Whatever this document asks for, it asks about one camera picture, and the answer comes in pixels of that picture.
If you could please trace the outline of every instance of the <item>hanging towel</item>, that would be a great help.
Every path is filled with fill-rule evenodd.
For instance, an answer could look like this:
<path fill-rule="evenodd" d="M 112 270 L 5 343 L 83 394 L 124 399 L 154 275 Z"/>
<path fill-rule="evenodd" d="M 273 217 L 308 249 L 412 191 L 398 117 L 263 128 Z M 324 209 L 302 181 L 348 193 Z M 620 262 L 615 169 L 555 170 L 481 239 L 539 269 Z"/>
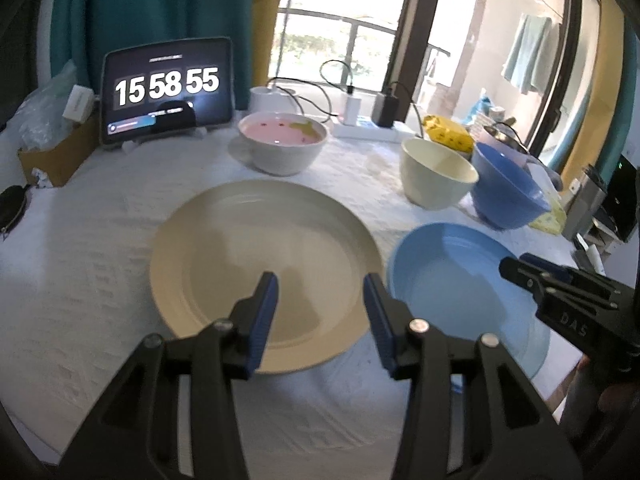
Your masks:
<path fill-rule="evenodd" d="M 538 61 L 542 41 L 551 28 L 551 18 L 523 14 L 513 46 L 504 65 L 502 76 L 520 90 L 528 94 L 535 90 L 531 84 L 534 67 Z"/>
<path fill-rule="evenodd" d="M 558 52 L 558 44 L 560 43 L 560 24 L 551 23 L 548 27 L 545 37 L 540 44 L 538 58 L 533 67 L 533 76 L 531 77 L 532 90 L 543 94 L 546 86 L 551 78 L 551 71 L 556 60 Z"/>

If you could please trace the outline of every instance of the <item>yellow bag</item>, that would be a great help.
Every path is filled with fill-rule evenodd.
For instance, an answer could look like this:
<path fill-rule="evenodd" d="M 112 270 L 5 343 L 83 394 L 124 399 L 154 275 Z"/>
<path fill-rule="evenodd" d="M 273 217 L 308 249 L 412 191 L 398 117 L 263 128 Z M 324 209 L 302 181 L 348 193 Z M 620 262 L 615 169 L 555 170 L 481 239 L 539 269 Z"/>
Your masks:
<path fill-rule="evenodd" d="M 427 115 L 422 120 L 422 124 L 433 142 L 443 144 L 457 152 L 471 153 L 474 150 L 473 137 L 461 124 L 438 115 Z"/>

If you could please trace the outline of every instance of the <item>black pouch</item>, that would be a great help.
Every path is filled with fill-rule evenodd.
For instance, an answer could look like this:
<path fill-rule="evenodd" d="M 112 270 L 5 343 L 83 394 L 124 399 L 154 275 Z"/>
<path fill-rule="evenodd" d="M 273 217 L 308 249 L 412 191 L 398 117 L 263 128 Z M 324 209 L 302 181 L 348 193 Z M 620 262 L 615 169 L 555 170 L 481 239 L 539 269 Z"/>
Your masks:
<path fill-rule="evenodd" d="M 0 236 L 2 240 L 18 225 L 27 209 L 27 190 L 30 186 L 11 186 L 0 193 Z"/>

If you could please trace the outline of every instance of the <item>light blue bowl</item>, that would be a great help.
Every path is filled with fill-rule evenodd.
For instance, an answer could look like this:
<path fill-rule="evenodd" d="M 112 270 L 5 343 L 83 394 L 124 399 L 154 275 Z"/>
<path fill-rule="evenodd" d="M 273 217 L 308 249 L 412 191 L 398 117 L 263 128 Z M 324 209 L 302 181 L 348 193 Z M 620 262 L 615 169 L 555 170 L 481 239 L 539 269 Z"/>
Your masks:
<path fill-rule="evenodd" d="M 456 224 L 427 224 L 396 246 L 386 266 L 389 293 L 415 317 L 445 334 L 500 338 L 530 379 L 546 358 L 550 331 L 536 319 L 531 294 L 502 279 L 500 261 L 513 253 L 493 238 Z M 459 382 L 454 384 L 459 389 Z"/>
<path fill-rule="evenodd" d="M 478 214 L 493 227 L 517 229 L 551 211 L 529 173 L 498 150 L 477 142 L 471 163 L 480 175 L 471 198 Z"/>

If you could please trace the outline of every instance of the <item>beige plate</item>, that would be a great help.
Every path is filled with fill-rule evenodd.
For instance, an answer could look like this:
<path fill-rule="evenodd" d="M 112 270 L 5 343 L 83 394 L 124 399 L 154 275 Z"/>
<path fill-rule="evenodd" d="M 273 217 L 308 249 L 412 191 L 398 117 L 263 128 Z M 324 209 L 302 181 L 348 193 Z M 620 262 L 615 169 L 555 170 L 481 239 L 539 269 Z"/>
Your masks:
<path fill-rule="evenodd" d="M 347 208 L 297 184 L 234 182 L 184 204 L 156 236 L 151 287 L 185 337 L 228 316 L 265 270 L 276 273 L 280 299 L 259 371 L 316 365 L 367 331 L 362 280 L 382 273 L 376 243 Z"/>

